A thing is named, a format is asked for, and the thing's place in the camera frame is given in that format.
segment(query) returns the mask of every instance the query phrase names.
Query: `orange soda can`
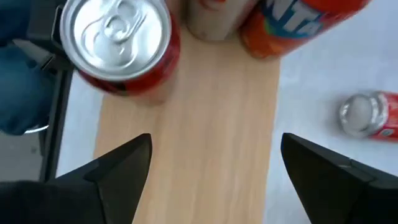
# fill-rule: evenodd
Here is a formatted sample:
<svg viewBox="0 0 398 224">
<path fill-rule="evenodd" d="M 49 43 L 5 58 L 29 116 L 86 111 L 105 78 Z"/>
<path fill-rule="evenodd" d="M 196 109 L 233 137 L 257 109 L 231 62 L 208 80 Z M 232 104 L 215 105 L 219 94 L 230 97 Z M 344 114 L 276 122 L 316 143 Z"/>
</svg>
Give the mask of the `orange soda can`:
<svg viewBox="0 0 398 224">
<path fill-rule="evenodd" d="M 241 28 L 253 57 L 277 57 L 362 10 L 370 0 L 262 0 Z"/>
</svg>

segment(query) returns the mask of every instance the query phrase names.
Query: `white table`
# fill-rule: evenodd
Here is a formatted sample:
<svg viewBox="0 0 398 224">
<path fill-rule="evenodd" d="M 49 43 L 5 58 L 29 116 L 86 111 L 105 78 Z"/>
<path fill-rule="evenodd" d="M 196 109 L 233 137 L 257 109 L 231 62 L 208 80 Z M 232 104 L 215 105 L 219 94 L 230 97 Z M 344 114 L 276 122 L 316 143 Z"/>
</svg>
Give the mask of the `white table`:
<svg viewBox="0 0 398 224">
<path fill-rule="evenodd" d="M 350 138 L 336 117 L 340 103 L 358 91 L 398 92 L 397 9 L 398 1 L 374 0 L 282 59 L 264 223 L 310 223 L 280 156 L 283 132 L 398 175 L 398 144 Z M 73 77 L 57 175 L 92 160 L 102 97 Z"/>
</svg>

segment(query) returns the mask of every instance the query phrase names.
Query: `light wood surface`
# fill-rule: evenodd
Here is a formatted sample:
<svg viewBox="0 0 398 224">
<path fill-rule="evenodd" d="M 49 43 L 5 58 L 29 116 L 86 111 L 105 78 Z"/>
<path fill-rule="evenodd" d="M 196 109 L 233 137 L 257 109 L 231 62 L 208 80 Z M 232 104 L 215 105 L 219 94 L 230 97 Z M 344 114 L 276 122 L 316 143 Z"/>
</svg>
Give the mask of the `light wood surface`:
<svg viewBox="0 0 398 224">
<path fill-rule="evenodd" d="M 152 134 L 135 224 L 262 223 L 279 61 L 251 58 L 237 37 L 209 44 L 182 29 L 177 76 L 161 106 L 106 96 L 95 156 Z"/>
</svg>

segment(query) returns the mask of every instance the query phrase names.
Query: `aluminum can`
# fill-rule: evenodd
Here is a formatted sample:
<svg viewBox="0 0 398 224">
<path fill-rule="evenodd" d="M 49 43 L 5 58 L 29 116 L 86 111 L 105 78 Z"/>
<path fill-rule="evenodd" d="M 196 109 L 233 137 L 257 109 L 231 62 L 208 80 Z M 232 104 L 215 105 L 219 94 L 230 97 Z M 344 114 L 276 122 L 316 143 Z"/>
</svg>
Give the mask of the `aluminum can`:
<svg viewBox="0 0 398 224">
<path fill-rule="evenodd" d="M 241 29 L 248 52 L 274 58 L 362 10 L 369 0 L 262 0 Z"/>
<path fill-rule="evenodd" d="M 85 80 L 144 102 L 169 95 L 179 32 L 162 0 L 69 0 L 60 23 L 63 48 Z"/>
<path fill-rule="evenodd" d="M 258 0 L 189 0 L 187 26 L 202 40 L 224 40 L 247 18 Z"/>
<path fill-rule="evenodd" d="M 357 138 L 398 141 L 398 94 L 355 94 L 339 110 L 343 130 Z"/>
</svg>

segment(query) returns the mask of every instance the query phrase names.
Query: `can top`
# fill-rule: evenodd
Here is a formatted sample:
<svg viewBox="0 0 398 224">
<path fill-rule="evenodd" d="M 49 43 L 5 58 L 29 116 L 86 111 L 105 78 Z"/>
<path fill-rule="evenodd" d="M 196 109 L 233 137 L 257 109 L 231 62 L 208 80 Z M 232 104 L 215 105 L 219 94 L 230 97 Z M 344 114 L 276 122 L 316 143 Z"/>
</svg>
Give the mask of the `can top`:
<svg viewBox="0 0 398 224">
<path fill-rule="evenodd" d="M 339 110 L 343 130 L 363 138 L 376 134 L 388 118 L 388 103 L 382 93 L 356 94 L 348 98 Z"/>
<path fill-rule="evenodd" d="M 171 20 L 162 0 L 69 0 L 60 28 L 63 47 L 80 70 L 123 81 L 162 58 Z"/>
</svg>

